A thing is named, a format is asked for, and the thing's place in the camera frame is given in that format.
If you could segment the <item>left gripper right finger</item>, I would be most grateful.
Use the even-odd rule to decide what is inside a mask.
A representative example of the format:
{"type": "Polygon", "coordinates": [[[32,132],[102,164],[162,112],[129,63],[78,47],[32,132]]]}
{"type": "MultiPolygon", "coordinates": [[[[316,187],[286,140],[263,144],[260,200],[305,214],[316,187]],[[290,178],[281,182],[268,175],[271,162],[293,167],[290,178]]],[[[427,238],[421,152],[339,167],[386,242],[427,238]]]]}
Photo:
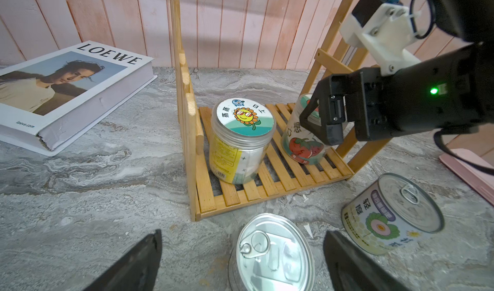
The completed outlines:
{"type": "Polygon", "coordinates": [[[335,290],[408,290],[338,231],[325,234],[323,250],[335,290]]]}

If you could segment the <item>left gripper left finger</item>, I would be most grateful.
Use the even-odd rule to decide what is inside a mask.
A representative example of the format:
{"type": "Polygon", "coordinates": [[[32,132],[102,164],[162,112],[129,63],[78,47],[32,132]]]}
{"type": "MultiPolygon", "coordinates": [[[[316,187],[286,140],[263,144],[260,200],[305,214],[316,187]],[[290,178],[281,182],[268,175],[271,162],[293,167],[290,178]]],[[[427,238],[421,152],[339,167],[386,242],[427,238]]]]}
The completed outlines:
{"type": "Polygon", "coordinates": [[[148,234],[86,290],[153,290],[162,258],[162,231],[148,234]]]}

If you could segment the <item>silver tin can barcode label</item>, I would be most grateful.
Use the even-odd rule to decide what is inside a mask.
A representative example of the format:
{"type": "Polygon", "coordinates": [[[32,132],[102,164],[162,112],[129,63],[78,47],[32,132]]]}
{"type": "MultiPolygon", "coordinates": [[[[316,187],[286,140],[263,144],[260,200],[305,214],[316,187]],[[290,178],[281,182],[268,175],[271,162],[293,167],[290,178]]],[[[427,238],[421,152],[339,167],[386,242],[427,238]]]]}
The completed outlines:
{"type": "Polygon", "coordinates": [[[257,215],[234,242],[228,280],[232,290],[312,290],[315,263],[309,243],[290,220],[257,215]]]}

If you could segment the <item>bamboo two-tier shelf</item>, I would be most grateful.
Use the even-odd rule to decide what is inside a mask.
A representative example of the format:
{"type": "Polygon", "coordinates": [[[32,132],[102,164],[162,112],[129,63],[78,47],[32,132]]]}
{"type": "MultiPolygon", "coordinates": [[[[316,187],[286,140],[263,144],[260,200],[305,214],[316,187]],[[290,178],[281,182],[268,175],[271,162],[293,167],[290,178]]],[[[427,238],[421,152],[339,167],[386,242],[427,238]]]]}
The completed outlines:
{"type": "Polygon", "coordinates": [[[178,122],[187,173],[190,216],[193,222],[284,195],[349,180],[388,143],[387,139],[368,141],[349,162],[344,162],[344,157],[358,142],[355,131],[351,130],[337,149],[329,149],[326,152],[320,168],[302,167],[287,154],[276,152],[282,148],[282,143],[280,133],[273,128],[271,133],[258,136],[257,140],[261,142],[260,148],[268,154],[268,160],[279,179],[274,180],[265,163],[261,162],[258,172],[261,185],[258,186],[254,180],[250,180],[238,191],[235,185],[221,182],[222,193],[220,196],[214,196],[210,168],[207,166],[203,149],[206,140],[214,140],[211,120],[213,112],[211,108],[197,106],[181,41],[180,0],[168,0],[168,3],[176,72],[178,122]]]}

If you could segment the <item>sunflower lid seed jar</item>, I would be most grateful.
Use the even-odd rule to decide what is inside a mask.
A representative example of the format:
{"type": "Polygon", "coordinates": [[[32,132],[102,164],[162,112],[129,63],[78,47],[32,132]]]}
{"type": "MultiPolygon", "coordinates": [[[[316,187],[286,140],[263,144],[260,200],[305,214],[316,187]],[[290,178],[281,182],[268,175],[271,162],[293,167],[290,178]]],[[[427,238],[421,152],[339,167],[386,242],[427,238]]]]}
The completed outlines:
{"type": "Polygon", "coordinates": [[[269,109],[247,98],[228,98],[211,115],[209,162],[218,179],[233,185],[252,181],[276,131],[269,109]]]}

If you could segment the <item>tomato lid seed jar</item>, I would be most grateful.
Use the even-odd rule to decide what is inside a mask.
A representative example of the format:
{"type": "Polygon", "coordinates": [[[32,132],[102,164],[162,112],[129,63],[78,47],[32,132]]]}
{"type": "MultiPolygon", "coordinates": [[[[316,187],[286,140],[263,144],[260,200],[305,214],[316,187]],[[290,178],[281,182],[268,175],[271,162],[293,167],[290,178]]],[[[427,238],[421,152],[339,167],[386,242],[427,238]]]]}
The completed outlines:
{"type": "Polygon", "coordinates": [[[329,149],[328,145],[301,126],[300,116],[309,104],[311,96],[305,94],[298,98],[282,136],[283,150],[294,161],[303,165],[319,164],[329,149]]]}

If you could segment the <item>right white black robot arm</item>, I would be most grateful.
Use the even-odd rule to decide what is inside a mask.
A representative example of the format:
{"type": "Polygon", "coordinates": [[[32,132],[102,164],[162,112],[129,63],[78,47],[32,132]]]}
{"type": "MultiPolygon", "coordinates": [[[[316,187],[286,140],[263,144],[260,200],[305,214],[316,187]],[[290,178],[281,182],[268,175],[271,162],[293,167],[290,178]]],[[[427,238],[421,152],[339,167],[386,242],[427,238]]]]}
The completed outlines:
{"type": "Polygon", "coordinates": [[[343,142],[344,122],[359,141],[434,131],[434,141],[493,122],[493,0],[427,0],[437,28],[466,46],[421,61],[407,47],[422,38],[412,6],[360,0],[343,22],[346,43],[377,62],[322,79],[300,124],[323,143],[343,142]]]}

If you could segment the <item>purple label tin can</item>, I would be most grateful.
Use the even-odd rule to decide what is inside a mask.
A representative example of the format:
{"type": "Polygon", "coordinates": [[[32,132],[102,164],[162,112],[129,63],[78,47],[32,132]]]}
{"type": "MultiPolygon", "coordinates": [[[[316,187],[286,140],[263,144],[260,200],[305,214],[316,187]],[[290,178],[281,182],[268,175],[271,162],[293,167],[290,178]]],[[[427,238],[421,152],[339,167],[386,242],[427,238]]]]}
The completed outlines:
{"type": "Polygon", "coordinates": [[[385,173],[341,211],[344,229],[369,254],[387,254],[430,238],[445,227],[437,204],[418,185],[385,173]]]}

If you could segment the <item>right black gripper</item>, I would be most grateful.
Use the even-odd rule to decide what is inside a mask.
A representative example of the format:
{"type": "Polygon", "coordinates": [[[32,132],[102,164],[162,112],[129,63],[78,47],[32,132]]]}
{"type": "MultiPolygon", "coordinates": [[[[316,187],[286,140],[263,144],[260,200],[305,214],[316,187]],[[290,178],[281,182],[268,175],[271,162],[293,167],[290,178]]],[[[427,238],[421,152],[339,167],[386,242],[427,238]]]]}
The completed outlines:
{"type": "Polygon", "coordinates": [[[358,141],[493,122],[493,43],[471,44],[382,76],[379,68],[320,80],[300,124],[329,146],[343,143],[346,121],[358,141]],[[347,95],[343,90],[348,80],[347,95]],[[309,121],[318,108],[320,124],[309,121]]]}

